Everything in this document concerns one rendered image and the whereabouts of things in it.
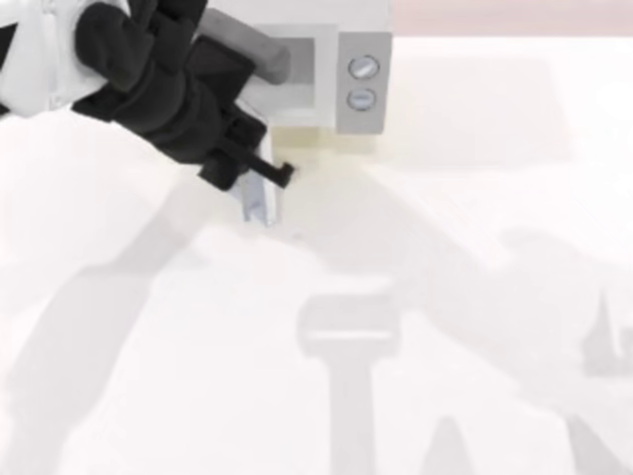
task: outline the microwave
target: microwave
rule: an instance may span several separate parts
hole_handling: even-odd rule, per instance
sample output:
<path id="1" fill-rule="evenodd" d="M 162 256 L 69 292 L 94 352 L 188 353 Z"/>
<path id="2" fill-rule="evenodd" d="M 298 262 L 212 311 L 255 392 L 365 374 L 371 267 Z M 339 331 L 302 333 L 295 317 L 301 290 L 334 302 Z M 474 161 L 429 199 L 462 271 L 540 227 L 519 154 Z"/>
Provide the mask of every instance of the microwave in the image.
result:
<path id="1" fill-rule="evenodd" d="M 389 0 L 210 0 L 209 7 L 290 54 L 282 84 L 255 77 L 242 94 L 268 124 L 383 132 L 393 46 Z M 212 35 L 208 29 L 203 20 L 202 33 Z"/>

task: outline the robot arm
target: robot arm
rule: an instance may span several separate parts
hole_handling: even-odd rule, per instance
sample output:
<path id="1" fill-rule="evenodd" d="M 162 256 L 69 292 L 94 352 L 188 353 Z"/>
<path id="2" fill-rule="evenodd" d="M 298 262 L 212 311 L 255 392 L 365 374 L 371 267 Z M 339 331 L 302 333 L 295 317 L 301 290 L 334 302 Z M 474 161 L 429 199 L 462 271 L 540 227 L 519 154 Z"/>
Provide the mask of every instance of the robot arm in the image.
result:
<path id="1" fill-rule="evenodd" d="M 201 177 L 220 190 L 252 171 L 286 187 L 293 167 L 256 155 L 267 128 L 236 104 L 257 64 L 197 35 L 206 7 L 206 0 L 0 0 L 0 112 L 31 117 L 72 105 L 179 163 L 201 165 Z"/>

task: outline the white table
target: white table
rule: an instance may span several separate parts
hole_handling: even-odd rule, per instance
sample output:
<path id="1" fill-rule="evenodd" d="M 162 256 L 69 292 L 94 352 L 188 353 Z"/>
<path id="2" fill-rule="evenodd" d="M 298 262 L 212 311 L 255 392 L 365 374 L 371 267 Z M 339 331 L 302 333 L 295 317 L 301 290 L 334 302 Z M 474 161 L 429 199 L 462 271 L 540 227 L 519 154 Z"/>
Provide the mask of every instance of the white table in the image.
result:
<path id="1" fill-rule="evenodd" d="M 322 475 L 330 419 L 375 434 L 349 475 L 633 466 L 632 58 L 398 40 L 384 137 L 276 133 L 270 232 L 122 131 L 3 123 L 3 475 Z"/>

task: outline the black robotic joint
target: black robotic joint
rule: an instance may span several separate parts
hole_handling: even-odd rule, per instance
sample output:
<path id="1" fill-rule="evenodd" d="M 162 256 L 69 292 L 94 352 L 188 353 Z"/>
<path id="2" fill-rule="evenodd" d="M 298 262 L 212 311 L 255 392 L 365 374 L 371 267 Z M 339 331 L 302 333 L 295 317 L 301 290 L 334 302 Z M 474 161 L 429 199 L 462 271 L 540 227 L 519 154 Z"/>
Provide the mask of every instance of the black robotic joint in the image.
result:
<path id="1" fill-rule="evenodd" d="M 80 114 L 117 122 L 228 191 L 253 170 L 286 187 L 294 168 L 257 156 L 267 127 L 236 101 L 255 71 L 247 57 L 207 37 L 193 41 L 206 0 L 136 0 L 131 18 L 89 7 L 76 30 L 78 56 L 109 80 L 75 103 Z"/>

